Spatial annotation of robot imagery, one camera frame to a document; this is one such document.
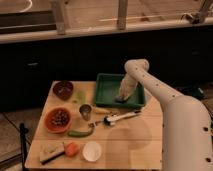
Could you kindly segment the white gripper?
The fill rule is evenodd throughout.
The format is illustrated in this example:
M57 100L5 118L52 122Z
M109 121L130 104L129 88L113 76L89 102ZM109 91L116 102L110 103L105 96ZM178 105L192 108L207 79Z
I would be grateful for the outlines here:
M118 96L122 99L128 99L136 90L137 85L138 82L129 74L126 74L121 81Z

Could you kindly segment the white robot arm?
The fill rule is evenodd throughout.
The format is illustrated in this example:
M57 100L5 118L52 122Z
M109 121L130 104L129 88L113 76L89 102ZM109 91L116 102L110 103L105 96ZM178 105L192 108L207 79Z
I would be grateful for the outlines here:
M126 101L138 83L162 105L162 171L213 171L211 117L205 105L148 73L146 59L128 60L119 99Z

